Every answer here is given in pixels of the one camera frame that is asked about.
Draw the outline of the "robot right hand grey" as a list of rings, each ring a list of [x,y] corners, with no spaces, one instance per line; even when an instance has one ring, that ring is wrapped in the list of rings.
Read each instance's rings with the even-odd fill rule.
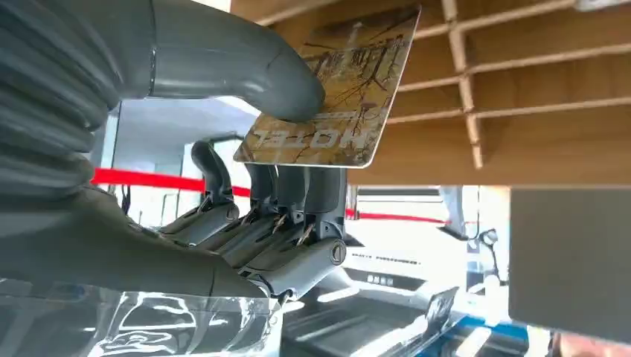
[[[92,183],[94,133],[125,100],[234,96],[298,123],[324,89],[276,32],[194,1],[1,3],[1,276],[206,297],[300,297],[345,258],[339,237],[244,277],[139,227]]]

